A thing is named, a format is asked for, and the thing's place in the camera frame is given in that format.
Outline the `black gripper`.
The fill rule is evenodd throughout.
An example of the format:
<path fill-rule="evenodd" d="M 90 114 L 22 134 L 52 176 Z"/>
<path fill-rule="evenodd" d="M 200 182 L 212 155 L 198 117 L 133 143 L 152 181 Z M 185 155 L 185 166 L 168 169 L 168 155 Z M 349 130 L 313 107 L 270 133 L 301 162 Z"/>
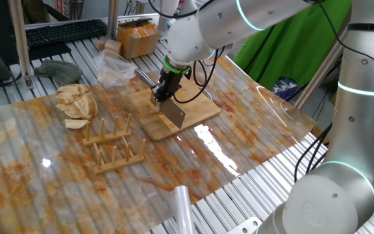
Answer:
<path fill-rule="evenodd" d="M 162 70 L 160 72 L 159 84 L 151 87 L 151 102 L 163 103 L 170 100 L 177 90 L 182 87 L 180 85 L 181 78 L 181 73 Z"/>

